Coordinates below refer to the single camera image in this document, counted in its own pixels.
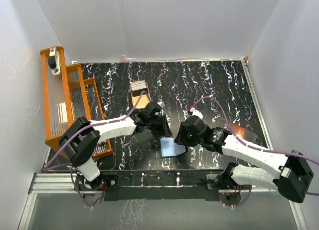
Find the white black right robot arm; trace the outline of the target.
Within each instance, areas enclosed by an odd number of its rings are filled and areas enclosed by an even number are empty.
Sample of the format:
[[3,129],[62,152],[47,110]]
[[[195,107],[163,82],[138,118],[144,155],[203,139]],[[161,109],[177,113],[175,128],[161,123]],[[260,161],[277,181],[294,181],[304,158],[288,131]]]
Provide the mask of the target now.
[[185,147],[200,145],[210,152],[232,156],[251,164],[247,167],[229,163],[221,175],[208,180],[211,185],[229,189],[254,185],[276,190],[286,199],[302,203],[314,177],[313,171],[300,152],[280,154],[274,150],[263,150],[227,129],[209,127],[196,115],[181,122],[174,141]]

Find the blue credit card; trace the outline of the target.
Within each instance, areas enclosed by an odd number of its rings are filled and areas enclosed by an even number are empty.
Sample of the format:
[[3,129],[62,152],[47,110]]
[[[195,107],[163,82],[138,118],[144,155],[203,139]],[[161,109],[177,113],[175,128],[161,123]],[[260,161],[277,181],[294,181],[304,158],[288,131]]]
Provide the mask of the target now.
[[162,158],[172,158],[187,152],[187,147],[178,145],[173,137],[164,137],[160,139],[160,156]]

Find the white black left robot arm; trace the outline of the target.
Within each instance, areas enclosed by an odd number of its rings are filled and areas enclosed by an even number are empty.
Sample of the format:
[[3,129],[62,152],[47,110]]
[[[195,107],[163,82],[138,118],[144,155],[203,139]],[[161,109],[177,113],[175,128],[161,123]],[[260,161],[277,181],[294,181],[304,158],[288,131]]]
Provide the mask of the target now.
[[149,130],[154,137],[171,137],[166,115],[162,112],[165,104],[150,102],[143,109],[132,109],[127,115],[103,121],[89,121],[80,117],[59,139],[59,147],[71,165],[86,179],[93,190],[103,183],[100,170],[92,154],[97,145],[121,136],[131,136]]

